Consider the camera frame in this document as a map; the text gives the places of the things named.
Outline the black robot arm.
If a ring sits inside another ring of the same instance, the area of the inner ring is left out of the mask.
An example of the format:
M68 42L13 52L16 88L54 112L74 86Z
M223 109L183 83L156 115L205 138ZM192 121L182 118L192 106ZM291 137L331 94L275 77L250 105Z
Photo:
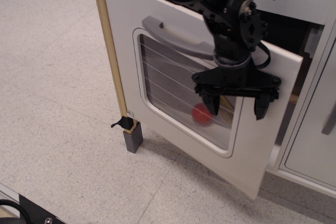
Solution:
M257 65L251 54L260 48L267 23L260 19L254 0L167 0L201 14L214 38L212 59L216 68L195 73L195 92L211 114L217 115L221 95L254 98L258 120L265 117L270 102L278 99L281 80L263 73L270 58Z

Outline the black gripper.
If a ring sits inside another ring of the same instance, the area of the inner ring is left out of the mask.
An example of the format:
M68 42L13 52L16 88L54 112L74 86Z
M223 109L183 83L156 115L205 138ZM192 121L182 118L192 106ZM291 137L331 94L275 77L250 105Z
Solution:
M255 98L256 120L265 117L270 101L279 99L281 79L260 71L250 61L241 68L221 68L198 72L192 75L195 92L212 115L219 112L220 96Z

